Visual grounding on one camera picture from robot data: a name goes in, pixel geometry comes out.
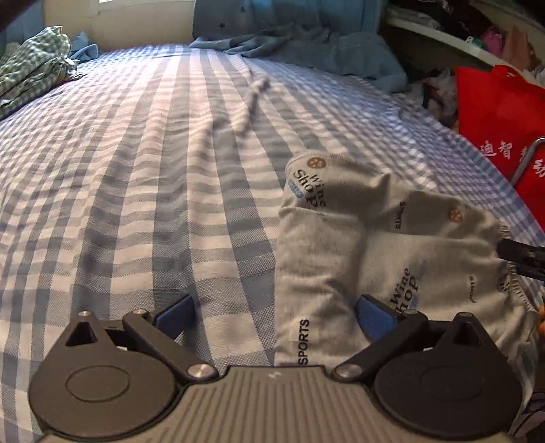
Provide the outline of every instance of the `blue label print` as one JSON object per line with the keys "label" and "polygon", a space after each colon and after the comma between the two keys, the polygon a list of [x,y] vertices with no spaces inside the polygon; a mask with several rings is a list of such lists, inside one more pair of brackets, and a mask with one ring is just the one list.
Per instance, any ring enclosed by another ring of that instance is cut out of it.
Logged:
{"label": "blue label print", "polygon": [[302,199],[304,197],[301,190],[297,187],[297,185],[293,181],[288,180],[288,186],[298,199]]}

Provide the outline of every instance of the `blue curtain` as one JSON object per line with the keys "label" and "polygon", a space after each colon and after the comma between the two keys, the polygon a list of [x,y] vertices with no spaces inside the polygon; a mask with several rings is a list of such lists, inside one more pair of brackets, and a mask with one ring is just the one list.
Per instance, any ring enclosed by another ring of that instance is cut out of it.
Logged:
{"label": "blue curtain", "polygon": [[0,33],[0,53],[4,52],[7,43],[12,41],[23,43],[42,29],[44,29],[44,6],[40,0],[22,13],[4,32]]}
{"label": "blue curtain", "polygon": [[296,23],[376,33],[387,0],[196,0],[193,36],[232,37]]}

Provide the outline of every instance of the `beige wall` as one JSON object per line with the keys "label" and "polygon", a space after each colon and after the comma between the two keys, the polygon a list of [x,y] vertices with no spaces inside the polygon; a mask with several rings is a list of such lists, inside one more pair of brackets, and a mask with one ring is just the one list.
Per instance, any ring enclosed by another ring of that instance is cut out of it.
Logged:
{"label": "beige wall", "polygon": [[74,37],[85,31],[101,51],[192,41],[193,2],[187,0],[89,11],[88,0],[45,0],[47,26]]}

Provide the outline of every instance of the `bed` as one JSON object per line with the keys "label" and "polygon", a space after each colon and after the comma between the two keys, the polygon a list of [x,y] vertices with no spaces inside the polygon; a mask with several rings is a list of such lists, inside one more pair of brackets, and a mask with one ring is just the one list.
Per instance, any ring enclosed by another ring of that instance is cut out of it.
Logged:
{"label": "bed", "polygon": [[[356,77],[180,45],[103,55],[0,122],[0,441],[36,440],[30,377],[70,318],[179,294],[178,341],[221,370],[271,365],[284,167],[349,155],[545,235],[511,185],[427,111]],[[542,292],[524,279],[538,306]],[[531,390],[531,358],[518,367]]]}

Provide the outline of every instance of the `blue-gray blanket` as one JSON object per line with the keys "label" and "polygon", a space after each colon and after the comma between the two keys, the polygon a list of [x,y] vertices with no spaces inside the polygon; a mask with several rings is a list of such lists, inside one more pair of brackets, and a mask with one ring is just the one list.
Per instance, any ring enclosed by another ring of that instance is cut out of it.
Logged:
{"label": "blue-gray blanket", "polygon": [[357,75],[387,92],[399,92],[407,86],[407,76],[396,57],[382,37],[373,33],[341,36],[323,27],[306,31],[286,25],[224,39],[199,37],[190,46]]}

